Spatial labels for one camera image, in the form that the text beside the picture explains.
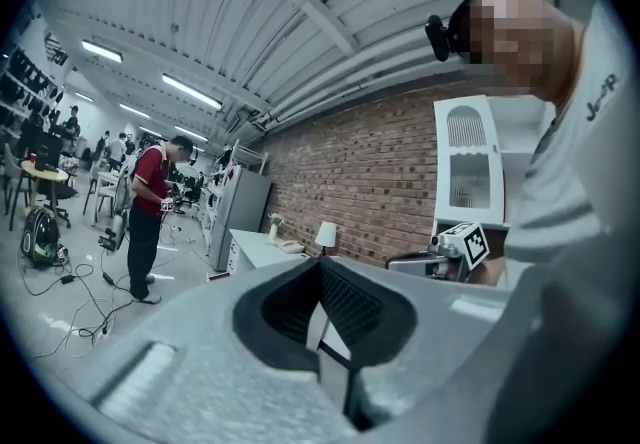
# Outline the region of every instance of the white t-shirt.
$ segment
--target white t-shirt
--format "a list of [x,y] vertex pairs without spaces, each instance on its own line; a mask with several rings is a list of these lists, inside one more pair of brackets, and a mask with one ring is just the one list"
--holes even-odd
[[109,150],[111,151],[110,158],[113,161],[122,161],[122,155],[127,150],[127,146],[122,140],[116,138],[109,144]]
[[593,8],[578,84],[565,114],[540,140],[525,175],[498,287],[514,289],[527,267],[547,263],[567,245],[603,230],[572,160],[602,109],[616,104],[627,83],[636,83],[630,39],[606,5],[598,1]]

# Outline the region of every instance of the shoe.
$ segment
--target shoe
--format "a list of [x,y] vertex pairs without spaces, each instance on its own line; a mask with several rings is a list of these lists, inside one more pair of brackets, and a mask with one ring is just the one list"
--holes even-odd
[[162,300],[162,297],[158,293],[149,293],[146,297],[142,299],[135,298],[136,302],[139,302],[141,304],[149,304],[149,305],[159,304],[161,300]]

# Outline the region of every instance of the man in red shirt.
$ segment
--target man in red shirt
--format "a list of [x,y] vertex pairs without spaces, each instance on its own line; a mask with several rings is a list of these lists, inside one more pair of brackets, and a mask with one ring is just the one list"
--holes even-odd
[[160,302],[160,295],[149,293],[147,276],[156,260],[162,227],[162,200],[167,197],[169,163],[187,161],[192,152],[193,142],[184,136],[177,136],[167,143],[161,142],[147,149],[136,163],[131,183],[135,198],[129,212],[127,266],[131,295],[140,302]]

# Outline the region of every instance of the ceiling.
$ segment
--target ceiling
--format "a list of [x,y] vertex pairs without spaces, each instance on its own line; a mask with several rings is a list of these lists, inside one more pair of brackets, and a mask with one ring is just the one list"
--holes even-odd
[[[460,0],[38,0],[70,58],[108,103],[227,141],[307,118],[354,97],[459,69],[437,62],[423,31]],[[91,56],[80,41],[119,51]],[[163,73],[220,101],[216,111]],[[238,120],[229,133],[228,130]],[[140,124],[151,127],[149,121]]]

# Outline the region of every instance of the black pants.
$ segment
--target black pants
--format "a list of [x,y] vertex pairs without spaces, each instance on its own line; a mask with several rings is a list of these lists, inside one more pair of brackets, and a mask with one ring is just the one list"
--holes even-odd
[[127,266],[131,280],[131,294],[139,300],[149,294],[146,277],[156,260],[161,226],[162,217],[149,215],[134,201],[129,212],[130,237]]
[[111,167],[111,170],[120,170],[120,167],[122,166],[122,162],[112,160],[111,158],[109,158],[109,166]]

